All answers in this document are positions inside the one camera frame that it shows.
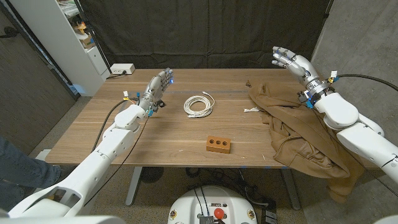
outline jeans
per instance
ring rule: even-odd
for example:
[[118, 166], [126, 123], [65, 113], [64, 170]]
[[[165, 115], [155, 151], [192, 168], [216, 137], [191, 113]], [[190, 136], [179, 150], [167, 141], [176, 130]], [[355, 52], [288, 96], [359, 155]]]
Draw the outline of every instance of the jeans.
[[0, 208], [9, 211], [24, 198], [19, 187], [47, 188], [60, 177], [60, 166], [32, 159], [0, 136]]

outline black backdrop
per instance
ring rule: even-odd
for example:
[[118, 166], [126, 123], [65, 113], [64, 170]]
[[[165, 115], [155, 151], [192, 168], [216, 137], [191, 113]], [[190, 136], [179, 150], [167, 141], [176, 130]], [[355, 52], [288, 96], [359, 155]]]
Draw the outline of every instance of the black backdrop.
[[84, 0], [109, 64], [272, 68], [272, 46], [310, 59], [329, 0]]

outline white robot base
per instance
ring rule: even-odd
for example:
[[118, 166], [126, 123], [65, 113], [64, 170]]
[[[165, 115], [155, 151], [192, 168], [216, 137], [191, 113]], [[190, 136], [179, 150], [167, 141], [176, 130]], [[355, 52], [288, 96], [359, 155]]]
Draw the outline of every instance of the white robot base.
[[202, 216], [212, 216], [217, 220], [216, 216], [220, 215], [215, 215], [217, 208], [224, 211], [221, 220], [226, 224], [257, 223], [254, 209], [244, 197], [226, 187], [210, 185], [190, 190], [177, 199], [170, 209], [168, 224], [199, 224]]

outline power strip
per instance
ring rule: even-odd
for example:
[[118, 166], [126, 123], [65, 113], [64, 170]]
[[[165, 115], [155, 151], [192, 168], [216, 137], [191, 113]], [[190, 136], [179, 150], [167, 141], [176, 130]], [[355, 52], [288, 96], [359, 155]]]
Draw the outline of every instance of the power strip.
[[125, 74], [132, 74], [135, 69], [133, 63], [115, 63], [111, 67], [113, 75], [120, 75], [123, 71], [126, 71]]

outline crumpled fabric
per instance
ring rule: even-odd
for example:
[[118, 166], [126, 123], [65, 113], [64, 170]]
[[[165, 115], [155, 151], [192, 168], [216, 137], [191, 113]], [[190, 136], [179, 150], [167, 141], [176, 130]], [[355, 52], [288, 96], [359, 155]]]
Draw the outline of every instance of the crumpled fabric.
[[249, 80], [249, 95], [265, 112], [262, 122], [268, 124], [274, 159], [305, 174], [328, 181], [328, 192], [339, 203], [346, 201], [363, 167], [347, 149], [329, 134], [335, 133], [325, 126], [323, 115], [300, 104], [297, 92], [302, 86], [285, 83]]

